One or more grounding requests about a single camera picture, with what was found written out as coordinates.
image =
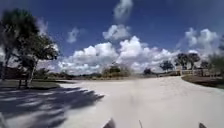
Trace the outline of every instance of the concrete surface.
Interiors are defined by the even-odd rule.
[[[104,97],[84,108],[71,108],[65,104],[60,110],[63,109],[63,117],[66,118],[52,127],[102,128],[113,119],[116,128],[199,128],[199,123],[207,128],[224,128],[224,90],[197,86],[180,77],[86,81],[61,86],[94,90]],[[70,102],[71,99],[67,99],[64,99],[66,103]],[[37,116],[40,114],[38,110],[9,115],[7,122],[11,128],[31,128],[31,123],[39,121]]]

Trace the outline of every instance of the white concrete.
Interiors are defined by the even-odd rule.
[[[83,110],[70,110],[61,128],[102,128],[112,118],[116,128],[224,128],[224,91],[183,81],[180,77],[113,82],[81,82],[105,95]]]

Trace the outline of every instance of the blue sky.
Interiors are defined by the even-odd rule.
[[[185,52],[194,50],[203,56],[205,54],[203,49],[207,50],[203,44],[207,43],[214,47],[213,42],[217,42],[218,36],[224,33],[223,0],[0,0],[0,3],[0,12],[15,7],[30,10],[38,18],[41,24],[40,29],[43,29],[44,34],[57,41],[63,55],[61,60],[51,63],[51,67],[55,67],[54,70],[57,71],[72,70],[71,73],[74,74],[82,73],[83,71],[78,71],[80,69],[87,71],[84,73],[93,72],[90,71],[93,67],[96,68],[94,71],[102,69],[105,63],[97,66],[96,60],[75,62],[83,58],[80,59],[80,56],[77,57],[74,53],[90,46],[95,48],[94,57],[98,56],[100,53],[94,47],[97,44],[109,42],[112,45],[111,49],[116,52],[117,55],[107,61],[107,64],[111,61],[122,63],[127,58],[129,62],[132,57],[132,61],[128,64],[133,67],[140,65],[142,69],[147,66],[156,69],[152,63],[154,61],[159,63],[161,59],[144,58],[143,53],[122,57],[122,52],[133,49],[125,49],[121,42],[127,40],[127,44],[130,44],[133,37],[137,37],[138,41],[134,41],[140,44],[141,51],[144,48],[157,47],[158,54],[163,49],[172,55],[178,50]],[[114,31],[111,29],[109,33],[112,25],[115,25]],[[190,28],[193,29],[194,34],[187,37],[186,32]],[[190,45],[192,38],[197,40],[194,45]],[[85,56],[85,59],[89,59],[86,57],[90,56],[88,50],[83,51],[82,57]],[[136,58],[144,58],[147,61],[143,62]],[[96,57],[96,59],[101,61],[102,57]]]

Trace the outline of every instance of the tree trunk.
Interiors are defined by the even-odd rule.
[[[191,64],[192,75],[194,76],[194,63]]]
[[[36,70],[37,63],[38,63],[38,61],[35,63],[33,69],[32,69],[32,70],[30,71],[30,73],[29,73],[28,87],[30,86],[30,84],[31,84],[31,82],[32,82],[32,80],[33,80],[33,75],[34,75],[34,71]]]
[[[5,74],[7,72],[7,67],[8,67],[9,59],[10,59],[10,55],[9,55],[9,53],[7,53],[5,55],[5,59],[4,59],[3,65],[2,65],[2,71],[1,71],[1,80],[2,81],[5,81]]]

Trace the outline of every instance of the palm tree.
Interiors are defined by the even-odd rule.
[[[163,71],[166,71],[166,73],[168,72],[168,70],[173,70],[174,66],[171,63],[171,61],[163,61],[160,66],[159,66]]]
[[[22,49],[26,45],[26,39],[33,34],[38,33],[36,19],[30,12],[22,9],[14,9],[5,11],[1,18],[1,26],[3,28],[1,44],[4,47],[4,69],[2,70],[2,80],[5,80],[5,70],[8,66],[9,59],[15,51]]]

